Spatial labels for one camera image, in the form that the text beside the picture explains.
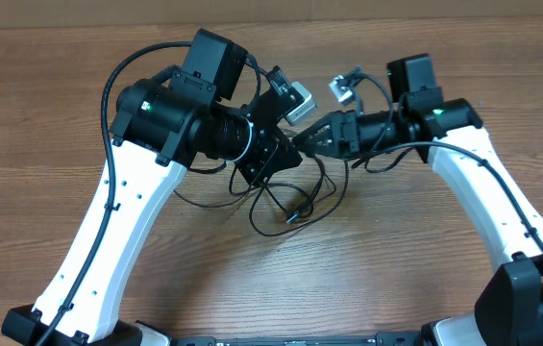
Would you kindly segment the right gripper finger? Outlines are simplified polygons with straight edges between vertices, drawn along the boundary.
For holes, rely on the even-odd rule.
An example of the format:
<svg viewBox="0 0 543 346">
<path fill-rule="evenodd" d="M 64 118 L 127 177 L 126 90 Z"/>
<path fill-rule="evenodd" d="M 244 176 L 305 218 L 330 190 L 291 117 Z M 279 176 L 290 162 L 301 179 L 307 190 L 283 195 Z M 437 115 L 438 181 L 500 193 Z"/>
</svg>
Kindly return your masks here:
<svg viewBox="0 0 543 346">
<path fill-rule="evenodd" d="M 339 142 L 327 135 L 296 136 L 294 146 L 301 152 L 311 155 L 340 159 Z"/>
<path fill-rule="evenodd" d="M 340 127 L 344 118 L 344 111 L 332 111 L 316 120 L 292 138 L 293 144 L 333 143 L 341 138 Z"/>
</svg>

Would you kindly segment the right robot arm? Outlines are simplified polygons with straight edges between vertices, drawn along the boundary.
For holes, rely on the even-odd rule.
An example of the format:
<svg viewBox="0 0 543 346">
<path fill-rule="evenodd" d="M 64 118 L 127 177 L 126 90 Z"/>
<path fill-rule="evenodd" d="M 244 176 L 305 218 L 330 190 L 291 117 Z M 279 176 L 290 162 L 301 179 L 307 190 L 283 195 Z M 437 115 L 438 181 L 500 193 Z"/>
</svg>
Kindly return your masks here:
<svg viewBox="0 0 543 346">
<path fill-rule="evenodd" d="M 493 275 L 473 309 L 418 331 L 377 333 L 376 345 L 543 345 L 543 217 L 505 169 L 464 99 L 447 100 L 431 58 L 390 62 L 387 111 L 334 111 L 298 134 L 301 151 L 363 166 L 416 152 L 451 188 L 489 256 Z"/>
</svg>

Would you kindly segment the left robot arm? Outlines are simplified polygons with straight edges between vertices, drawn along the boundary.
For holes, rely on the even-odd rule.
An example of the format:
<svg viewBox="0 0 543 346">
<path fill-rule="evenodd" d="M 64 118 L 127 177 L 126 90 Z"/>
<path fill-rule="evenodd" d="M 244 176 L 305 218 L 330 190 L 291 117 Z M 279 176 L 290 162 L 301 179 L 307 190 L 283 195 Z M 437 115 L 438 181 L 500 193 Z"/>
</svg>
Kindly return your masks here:
<svg viewBox="0 0 543 346">
<path fill-rule="evenodd" d="M 229 106 L 242 69 L 256 59 L 207 30 L 185 60 L 125 87 L 101 117 L 106 162 L 94 197 L 55 277 L 36 301 L 10 309 L 4 336 L 22 345 L 167 345 L 168 334 L 119 319 L 136 259 L 163 205 L 195 157 L 232 164 L 248 187 L 301 163 L 279 128 L 316 108 L 279 67 L 258 71 L 250 103 Z"/>
</svg>

